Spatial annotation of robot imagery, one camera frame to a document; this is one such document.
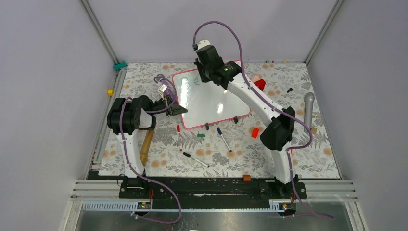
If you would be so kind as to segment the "pink framed whiteboard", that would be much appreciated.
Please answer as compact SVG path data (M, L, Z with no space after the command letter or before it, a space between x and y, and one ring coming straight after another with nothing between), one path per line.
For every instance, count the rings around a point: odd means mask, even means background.
M247 116L251 112L247 104L221 86L202 83L197 69L175 73L172 82L178 104L188 110L181 114L186 129Z

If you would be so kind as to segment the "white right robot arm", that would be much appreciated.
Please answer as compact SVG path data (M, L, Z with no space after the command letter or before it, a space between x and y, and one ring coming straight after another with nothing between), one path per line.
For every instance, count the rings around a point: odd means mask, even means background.
M295 174L289 157L284 150L293 138L295 111L291 107L283 108L270 99L259 87L250 81L243 63L224 62L215 46L193 45L197 58L200 78L203 82L212 82L241 99L254 111L265 125L260 135L262 144L271 151L275 165L276 192L282 198L288 198L295 192Z

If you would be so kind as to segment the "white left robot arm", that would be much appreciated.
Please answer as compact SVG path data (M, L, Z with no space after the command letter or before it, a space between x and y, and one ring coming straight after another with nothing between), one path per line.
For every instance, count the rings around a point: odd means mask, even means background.
M187 112L188 109L179 105L171 96L157 101L152 101L146 95L114 100L107 114L107 126L119 140L125 162L125 176L136 178L144 173L137 131L153 131L156 127L156 114L176 116Z

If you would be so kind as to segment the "purple glitter toy microphone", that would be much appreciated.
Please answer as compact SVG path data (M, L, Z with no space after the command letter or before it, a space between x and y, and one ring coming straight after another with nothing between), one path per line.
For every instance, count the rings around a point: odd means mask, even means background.
M171 80L167 79L163 74L158 74L153 80L157 84L157 91L163 100L172 99L175 101L177 92Z

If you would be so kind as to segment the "pink peach object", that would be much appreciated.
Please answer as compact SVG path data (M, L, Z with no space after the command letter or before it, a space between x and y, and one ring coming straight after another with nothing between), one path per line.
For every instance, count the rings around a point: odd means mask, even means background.
M263 78L263 76L261 74L255 74L254 76L252 76L251 81L252 82L257 82L259 80L261 80Z

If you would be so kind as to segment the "black capped marker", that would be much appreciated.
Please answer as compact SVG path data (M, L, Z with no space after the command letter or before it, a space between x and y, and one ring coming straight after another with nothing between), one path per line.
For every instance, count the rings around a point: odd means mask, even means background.
M209 166L207 163L205 163L205 162L203 162L203 161L197 159L196 157L194 157L194 156L188 154L187 152L183 152L183 155L184 155L185 157L187 157L187 158L189 158L189 159L191 159L191 160L193 160L193 161L195 161L195 162L197 162L197 163L203 165L203 166L206 167L206 168L210 168L210 166Z

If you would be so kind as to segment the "red hollow block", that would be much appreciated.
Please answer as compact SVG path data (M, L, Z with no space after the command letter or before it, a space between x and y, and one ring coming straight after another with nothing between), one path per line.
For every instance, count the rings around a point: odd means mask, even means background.
M261 90L263 91L265 89L266 81L264 79L259 79L254 82L254 84Z

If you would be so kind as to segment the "blue capped marker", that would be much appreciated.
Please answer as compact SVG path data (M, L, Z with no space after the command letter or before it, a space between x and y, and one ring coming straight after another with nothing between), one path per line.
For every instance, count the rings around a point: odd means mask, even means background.
M221 129L219 127L217 127L217 132L221 136L221 138L222 138L224 144L226 145L228 151L232 152L232 149L230 148L229 144L227 143L227 141L226 141L226 139L225 139L225 137L224 137L224 135L223 135L223 133L222 133L222 131L221 131Z

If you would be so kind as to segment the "wooden pestle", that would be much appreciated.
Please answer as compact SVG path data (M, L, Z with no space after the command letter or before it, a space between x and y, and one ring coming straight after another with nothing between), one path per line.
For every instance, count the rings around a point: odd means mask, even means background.
M143 166L146 166L148 161L148 153L151 146L152 138L154 135L154 130L147 130L146 135L143 141L143 144L140 149L140 160Z

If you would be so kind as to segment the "teal corner clamp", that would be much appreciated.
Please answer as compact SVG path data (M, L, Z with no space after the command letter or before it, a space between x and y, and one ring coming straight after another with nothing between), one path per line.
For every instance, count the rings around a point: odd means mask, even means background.
M121 69L123 69L125 67L127 67L127 63L125 61L122 61L122 62L120 62L118 64L113 65L113 69L115 71L119 71L119 70L121 70Z

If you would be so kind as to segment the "red orange block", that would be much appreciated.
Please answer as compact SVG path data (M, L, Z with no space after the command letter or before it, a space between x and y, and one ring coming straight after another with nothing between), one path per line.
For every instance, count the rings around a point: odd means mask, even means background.
M259 132L260 132L259 128L253 128L252 133L251 133L251 137L256 139L258 137Z

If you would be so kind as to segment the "silver toy microphone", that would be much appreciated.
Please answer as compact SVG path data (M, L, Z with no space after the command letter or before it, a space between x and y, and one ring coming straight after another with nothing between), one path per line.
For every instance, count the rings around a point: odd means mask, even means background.
M312 92L308 92L304 96L304 123L309 129L312 127L313 117L313 104L315 101L315 95Z

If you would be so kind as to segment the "brown small cube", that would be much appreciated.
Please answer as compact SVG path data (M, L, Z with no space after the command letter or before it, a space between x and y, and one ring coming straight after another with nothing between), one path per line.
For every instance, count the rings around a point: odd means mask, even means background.
M250 181L251 181L251 175L249 175L249 174L244 174L244 175L242 176L242 180L243 180L243 182L250 182Z

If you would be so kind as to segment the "small wooden cube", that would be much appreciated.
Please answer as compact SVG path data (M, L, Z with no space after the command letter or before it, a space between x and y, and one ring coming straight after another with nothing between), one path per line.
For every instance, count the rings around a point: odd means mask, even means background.
M317 131L318 131L318 129L316 127L311 128L311 132L312 132L313 135L316 135Z

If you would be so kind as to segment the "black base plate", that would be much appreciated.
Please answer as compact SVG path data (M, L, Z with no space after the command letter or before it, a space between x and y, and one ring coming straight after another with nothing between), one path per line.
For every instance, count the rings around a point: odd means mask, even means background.
M298 198L307 199L306 187L298 178L295 185L281 185L275 178L251 178L243 182L241 178L176 178L152 177L150 181L142 178L121 176L119 184L120 199L170 200L181 208L186 201L198 198L219 200L222 204L238 200L282 200L294 202Z

